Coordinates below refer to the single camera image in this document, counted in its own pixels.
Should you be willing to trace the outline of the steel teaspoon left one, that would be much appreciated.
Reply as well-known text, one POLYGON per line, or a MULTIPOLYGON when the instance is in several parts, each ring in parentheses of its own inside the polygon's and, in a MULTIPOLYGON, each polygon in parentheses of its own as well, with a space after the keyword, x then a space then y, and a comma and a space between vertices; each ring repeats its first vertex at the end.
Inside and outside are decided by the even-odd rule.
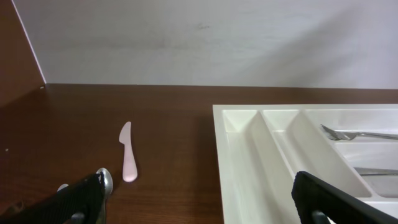
POLYGON ((68 184, 62 184, 62 185, 57 189, 57 192, 60 191, 60 190, 62 190, 62 189, 64 189, 65 187, 68 187, 68 186, 69 186, 68 184))

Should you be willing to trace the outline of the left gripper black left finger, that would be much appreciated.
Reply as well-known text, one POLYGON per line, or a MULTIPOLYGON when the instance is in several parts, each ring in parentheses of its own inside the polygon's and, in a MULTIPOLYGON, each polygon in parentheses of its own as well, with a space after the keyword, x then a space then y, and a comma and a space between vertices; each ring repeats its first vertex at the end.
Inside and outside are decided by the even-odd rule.
POLYGON ((74 214, 83 223, 96 223, 104 200, 103 174, 90 174, 45 200, 6 219, 6 223, 65 223, 74 214))

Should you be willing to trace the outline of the steel teaspoon one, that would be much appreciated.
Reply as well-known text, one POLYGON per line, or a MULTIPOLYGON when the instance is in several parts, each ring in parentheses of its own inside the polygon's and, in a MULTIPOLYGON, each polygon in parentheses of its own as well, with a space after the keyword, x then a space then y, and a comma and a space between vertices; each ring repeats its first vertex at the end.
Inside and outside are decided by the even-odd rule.
POLYGON ((64 189, 65 187, 68 187, 68 186, 69 186, 68 184, 62 184, 62 185, 57 189, 57 192, 60 191, 60 190, 62 190, 62 189, 64 189))
POLYGON ((104 200, 101 206, 101 211, 99 213, 96 224, 105 224, 106 223, 106 201, 109 199, 112 191, 113 191, 113 179, 111 174, 106 168, 100 168, 96 171, 97 174, 101 174, 104 179, 104 200))

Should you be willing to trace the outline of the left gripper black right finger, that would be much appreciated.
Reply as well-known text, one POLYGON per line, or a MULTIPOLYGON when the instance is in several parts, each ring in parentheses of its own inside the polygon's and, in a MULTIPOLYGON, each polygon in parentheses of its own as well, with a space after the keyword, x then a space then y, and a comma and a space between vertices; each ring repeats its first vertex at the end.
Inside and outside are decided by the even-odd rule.
POLYGON ((291 195, 302 224, 397 224, 397 218, 305 171, 296 173, 291 195))

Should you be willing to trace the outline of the steel teaspoon right one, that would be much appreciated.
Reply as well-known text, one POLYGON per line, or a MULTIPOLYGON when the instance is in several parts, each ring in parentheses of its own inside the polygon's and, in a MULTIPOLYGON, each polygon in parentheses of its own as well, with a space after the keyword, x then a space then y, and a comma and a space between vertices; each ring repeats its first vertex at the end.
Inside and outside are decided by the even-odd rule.
POLYGON ((105 224, 106 223, 106 201, 109 199, 112 191, 113 191, 113 179, 111 174, 106 168, 100 168, 96 171, 97 174, 101 174, 104 179, 104 200, 101 206, 101 211, 99 213, 96 224, 105 224))

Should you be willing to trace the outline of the pink plastic knife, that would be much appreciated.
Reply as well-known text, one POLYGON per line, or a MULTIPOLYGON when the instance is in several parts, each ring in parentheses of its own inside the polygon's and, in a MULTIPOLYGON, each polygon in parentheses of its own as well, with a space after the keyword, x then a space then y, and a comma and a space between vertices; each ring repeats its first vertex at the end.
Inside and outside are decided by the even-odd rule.
POLYGON ((133 182, 137 179, 137 165, 132 151, 131 122, 128 121, 119 135, 119 142, 124 145, 123 181, 133 182))

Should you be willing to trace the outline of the white plastic cutlery tray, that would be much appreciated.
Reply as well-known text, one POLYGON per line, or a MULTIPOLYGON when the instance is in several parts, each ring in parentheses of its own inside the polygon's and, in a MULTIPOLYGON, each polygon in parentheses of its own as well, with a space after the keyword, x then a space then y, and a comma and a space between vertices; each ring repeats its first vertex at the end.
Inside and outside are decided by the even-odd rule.
POLYGON ((358 173, 397 169, 397 141, 323 132, 396 134, 396 105, 215 105, 213 117, 225 223, 298 223, 300 171, 397 216, 397 177, 358 173))

